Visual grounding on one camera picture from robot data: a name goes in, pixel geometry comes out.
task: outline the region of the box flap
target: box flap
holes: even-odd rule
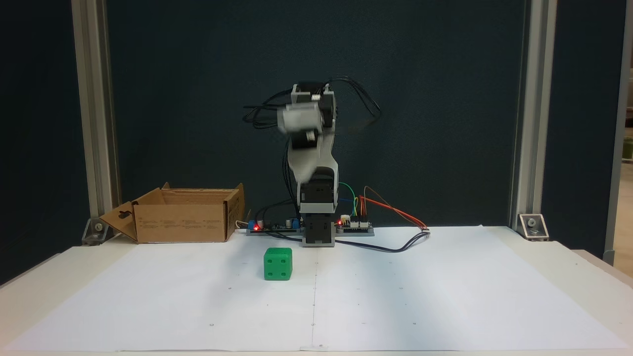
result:
[[[118,208],[103,214],[101,220],[106,224],[119,230],[122,234],[138,241],[136,235],[136,226],[134,224],[134,205],[164,205],[165,200],[160,189],[156,188],[140,198],[128,201],[120,205]]]
[[[134,227],[131,201],[121,204],[118,208],[103,214],[101,220],[136,241],[136,229]]]
[[[244,218],[244,207],[244,185],[240,183],[224,199],[224,229],[227,232],[227,239],[235,231],[235,221]]]
[[[160,188],[156,188],[145,195],[132,200],[132,205],[165,205],[165,199],[161,193]]]

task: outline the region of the white table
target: white table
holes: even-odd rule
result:
[[[633,298],[628,277],[612,272],[610,266],[591,256],[583,258],[557,242],[528,242],[505,227],[490,227],[503,243],[546,279],[569,295],[587,313],[613,331],[628,345],[633,345]],[[31,328],[52,309],[75,294],[105,268],[124,256],[134,243],[124,237],[101,246],[73,247],[48,260],[29,273],[0,289],[0,354],[2,355],[66,355],[65,352],[5,352],[5,345]],[[107,333],[95,330],[95,333]],[[289,354],[307,354],[291,352]],[[619,350],[553,350],[515,352],[372,352],[381,355],[633,355],[633,349]],[[96,353],[77,352],[75,355]],[[182,355],[183,352],[118,352],[117,355]],[[242,352],[195,352],[208,355],[240,355]],[[257,355],[278,355],[258,352]]]

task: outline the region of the black cable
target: black cable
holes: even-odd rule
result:
[[[281,98],[282,96],[289,95],[291,92],[292,92],[292,89],[286,89],[264,100],[264,102],[261,105],[244,106],[245,109],[251,109],[251,111],[249,111],[248,113],[246,113],[246,115],[242,117],[242,121],[252,124],[253,127],[258,130],[269,129],[271,127],[277,126],[277,116],[259,118],[260,111],[261,110],[276,110],[278,107],[286,105],[286,104],[269,104],[269,102],[277,98]]]
[[[272,232],[272,231],[264,231],[266,234],[274,237],[274,238],[278,238],[278,239],[284,239],[284,240],[290,240],[290,241],[299,241],[301,242],[302,239],[297,239],[297,238],[291,238],[289,236],[286,236],[280,232]],[[431,233],[428,230],[424,230],[421,232],[418,232],[417,234],[415,234],[415,236],[413,236],[409,241],[407,241],[401,248],[388,248],[388,247],[383,247],[383,246],[376,246],[376,245],[370,245],[368,243],[360,243],[360,242],[354,242],[354,241],[343,241],[343,240],[335,240],[335,242],[337,243],[342,243],[344,245],[350,245],[350,246],[356,246],[356,247],[361,247],[361,248],[368,248],[371,250],[377,250],[377,251],[383,251],[383,252],[389,252],[389,253],[398,253],[398,252],[402,252],[402,251],[406,251],[408,249],[410,249],[411,247],[413,247],[413,245],[415,245],[416,242],[418,242],[419,239],[426,237],[426,236],[430,236]]]
[[[266,214],[266,211],[267,211],[268,209],[270,209],[270,208],[274,208],[274,207],[280,207],[280,206],[282,206],[282,205],[287,205],[287,204],[290,204],[290,203],[291,203],[290,199],[286,199],[286,200],[278,201],[278,202],[276,202],[276,203],[274,203],[274,204],[271,204],[271,205],[267,205],[267,206],[265,206],[265,207],[262,207],[261,209],[259,209],[259,210],[255,213],[255,218],[254,218],[254,219],[255,219],[255,222],[257,223],[258,216],[260,215],[260,213],[261,213],[261,212],[263,212],[263,213],[264,213],[264,214],[262,215],[262,218],[261,218],[261,219],[263,220],[263,219],[264,219],[264,215]]]
[[[290,236],[286,236],[284,234],[281,234],[279,232],[272,232],[272,231],[264,231],[267,235],[272,236],[274,238],[278,238],[278,239],[283,239],[283,240],[289,240],[289,241],[298,241],[298,242],[302,242],[302,239],[298,239],[298,238],[291,238]]]
[[[336,240],[336,242],[337,243],[342,243],[344,245],[351,245],[351,246],[357,246],[357,247],[362,247],[362,248],[369,248],[371,250],[378,250],[378,251],[384,251],[384,252],[398,253],[398,252],[402,252],[402,251],[406,251],[406,250],[410,249],[419,239],[423,238],[424,236],[429,236],[429,235],[430,235],[429,231],[418,232],[409,241],[407,241],[401,248],[395,248],[395,249],[394,248],[383,247],[383,246],[370,245],[370,244],[366,244],[366,243],[354,242],[354,241]]]
[[[275,208],[275,207],[282,207],[282,206],[284,206],[284,205],[290,205],[290,204],[292,204],[292,202],[291,202],[290,200],[287,200],[287,201],[286,201],[286,202],[284,202],[284,203],[279,203],[279,204],[273,205],[273,206],[271,206],[271,207],[266,207],[266,208],[264,209],[263,213],[261,213],[261,219],[262,219],[262,220],[264,220],[264,221],[266,221],[266,212],[268,211],[268,209],[270,209],[270,208]]]
[[[354,92],[356,93],[358,98],[360,99],[361,103],[363,103],[363,106],[365,107],[365,109],[367,109],[369,114],[372,116],[370,120],[366,121],[361,126],[338,127],[337,135],[358,132],[359,130],[367,126],[374,124],[380,118],[380,116],[382,115],[382,110],[380,109],[380,106],[378,105],[378,103],[376,103],[374,99],[372,99],[369,93],[367,93],[367,90],[365,90],[365,88],[358,81],[352,79],[351,77],[348,77],[347,75],[343,75],[342,77],[334,77],[334,78],[329,79],[326,83],[324,83],[323,87],[325,87],[326,84],[330,84],[333,82],[344,82],[347,85],[351,86],[352,89],[354,89]]]
[[[301,213],[299,212],[299,205],[297,204],[297,196],[294,194],[294,190],[292,188],[292,172],[290,170],[290,165],[288,164],[288,149],[290,148],[290,140],[288,140],[285,149],[284,155],[282,156],[282,175],[284,177],[285,188],[288,190],[288,195],[292,200],[292,204],[294,205],[294,212],[296,214],[297,219],[301,220]]]

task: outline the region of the robotic arm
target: robotic arm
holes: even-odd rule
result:
[[[303,246],[334,246],[339,190],[339,165],[332,157],[334,91],[329,84],[295,84],[291,104],[277,112],[277,126],[290,137],[288,166],[297,182],[297,205],[305,226]]]

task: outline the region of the wire bundle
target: wire bundle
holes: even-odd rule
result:
[[[269,129],[271,127],[277,126],[277,109],[288,105],[289,103],[271,104],[270,102],[275,99],[281,98],[282,96],[290,95],[291,92],[292,89],[286,89],[264,100],[261,105],[243,106],[244,109],[251,109],[251,111],[249,111],[248,113],[246,113],[246,115],[242,117],[242,121],[252,124],[253,127],[258,130]],[[273,117],[260,117],[260,113],[262,110],[274,111],[275,115]]]
[[[360,126],[338,127],[337,128],[338,134],[356,133],[367,126],[372,125],[380,118],[382,114],[382,110],[380,109],[380,106],[378,105],[378,103],[376,103],[374,99],[372,99],[369,93],[357,80],[354,80],[351,77],[348,77],[347,75],[343,75],[341,77],[334,77],[334,78],[329,79],[328,81],[325,82],[323,86],[325,87],[326,84],[330,84],[334,82],[343,82],[349,85],[350,87],[352,87],[352,89],[354,89],[354,92],[360,99],[361,103],[363,103],[363,106],[365,107],[365,109],[367,109],[369,114],[372,116],[370,120],[368,120],[365,124],[360,125]]]
[[[361,103],[363,103],[363,106],[365,107],[365,109],[367,109],[367,111],[369,111],[369,114],[371,114],[372,118],[367,121],[364,125],[360,125],[360,126],[347,126],[347,127],[341,127],[338,129],[339,133],[338,134],[344,134],[344,133],[354,133],[354,132],[358,132],[360,129],[367,127],[369,125],[372,125],[374,122],[376,122],[379,118],[380,115],[382,114],[382,111],[380,109],[380,106],[378,105],[378,103],[376,103],[375,100],[372,99],[372,97],[369,95],[369,93],[367,92],[367,90],[365,90],[365,88],[356,80],[348,77],[347,75],[343,75],[342,77],[334,77],[329,79],[328,81],[324,82],[321,85],[321,88],[316,92],[317,94],[321,94],[323,92],[323,89],[325,88],[325,86],[327,84],[330,83],[334,83],[334,82],[343,82],[346,83],[347,85],[351,86],[352,89],[354,89],[354,92],[356,93],[356,95],[358,96],[358,98],[360,99]],[[277,111],[279,108],[288,105],[289,102],[286,103],[271,103],[271,101],[275,100],[275,99],[279,99],[281,97],[284,97],[286,95],[290,95],[290,93],[292,92],[292,89],[286,89],[284,91],[280,91],[277,94],[271,96],[270,98],[264,100],[264,102],[260,105],[245,105],[243,106],[244,109],[251,109],[248,113],[246,113],[246,115],[244,115],[242,117],[242,121],[252,124],[253,127],[255,129],[258,130],[263,130],[263,129],[269,129],[271,127],[275,127],[277,126],[277,114],[275,114],[274,116],[267,116],[267,117],[261,117],[260,114],[262,112],[262,110],[264,111]]]
[[[375,201],[375,200],[367,198],[366,197],[367,189],[369,189],[371,192],[376,194],[380,198],[380,200],[382,200],[384,203],[381,203],[379,201]],[[396,209],[396,208],[392,207],[391,204],[389,204],[383,197],[380,196],[380,194],[376,193],[376,191],[374,191],[372,188],[370,188],[368,186],[365,186],[365,188],[363,190],[363,195],[359,196],[358,199],[360,201],[360,215],[362,217],[364,217],[365,220],[367,219],[367,202],[369,201],[370,203],[376,204],[376,205],[378,205],[380,207],[384,207],[384,208],[388,208],[388,209],[393,210],[394,212],[396,212],[398,215],[400,215],[402,218],[404,218],[408,222],[411,222],[412,224],[416,225],[420,229],[420,232],[418,232],[411,239],[409,239],[409,241],[407,241],[401,248],[387,248],[387,247],[383,247],[383,246],[369,245],[369,244],[366,244],[366,243],[359,243],[359,242],[354,242],[354,241],[340,241],[340,240],[337,240],[336,242],[342,243],[344,245],[352,245],[352,246],[358,246],[358,247],[363,247],[363,248],[370,248],[372,250],[397,253],[397,252],[402,252],[402,251],[408,250],[419,239],[422,239],[424,237],[430,236],[429,228],[427,227],[426,224],[424,224],[422,222],[422,220],[420,220],[420,219],[418,219],[418,218],[416,218],[416,217],[414,217],[412,215],[409,215],[409,214],[403,212],[400,209]]]
[[[297,196],[294,193],[294,190],[292,188],[292,172],[290,170],[290,165],[288,165],[288,150],[290,148],[290,140],[288,140],[286,146],[285,146],[285,150],[284,150],[284,155],[281,158],[282,162],[282,175],[284,176],[284,184],[285,184],[285,188],[288,190],[288,195],[290,196],[290,199],[292,200],[292,204],[294,205],[294,211],[296,214],[297,219],[301,218],[301,214],[299,213],[299,205],[297,204]]]

